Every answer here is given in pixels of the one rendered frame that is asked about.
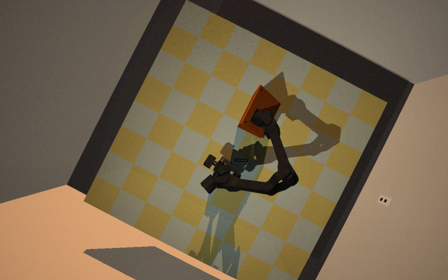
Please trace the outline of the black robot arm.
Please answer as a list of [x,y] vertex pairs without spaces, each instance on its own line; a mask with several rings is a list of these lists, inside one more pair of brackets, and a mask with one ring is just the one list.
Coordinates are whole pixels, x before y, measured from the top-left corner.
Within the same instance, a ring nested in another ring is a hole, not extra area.
[[[298,176],[292,168],[285,149],[280,138],[280,127],[271,111],[255,110],[251,122],[254,125],[263,127],[263,131],[268,139],[271,139],[275,154],[278,160],[278,171],[267,182],[253,181],[240,179],[234,175],[229,174],[232,171],[231,167],[225,166],[217,167],[213,175],[209,175],[201,186],[211,194],[216,188],[223,188],[230,192],[249,191],[259,194],[266,194],[273,196],[281,191],[286,191],[289,187],[294,186],[298,182]],[[279,183],[279,181],[281,181]]]

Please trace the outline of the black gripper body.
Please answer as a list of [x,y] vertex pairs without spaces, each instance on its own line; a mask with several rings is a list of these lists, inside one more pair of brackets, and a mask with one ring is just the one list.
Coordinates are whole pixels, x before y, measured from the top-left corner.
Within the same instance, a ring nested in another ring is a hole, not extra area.
[[[219,164],[219,163],[216,162],[215,160],[216,160],[216,157],[214,157],[213,155],[209,155],[203,164],[204,164],[204,166],[206,166],[206,167],[209,168],[209,169],[210,169],[210,167],[211,167],[212,165],[214,165],[214,166],[215,166],[215,168],[214,168],[215,171],[216,171],[217,167],[219,167],[219,166],[225,166],[225,164],[223,164],[222,162],[221,162],[221,164]],[[215,163],[214,163],[214,162],[215,162]],[[238,178],[241,177],[241,174],[240,174],[239,172],[237,172],[237,171],[234,171],[233,175],[236,176],[236,177],[238,177]]]

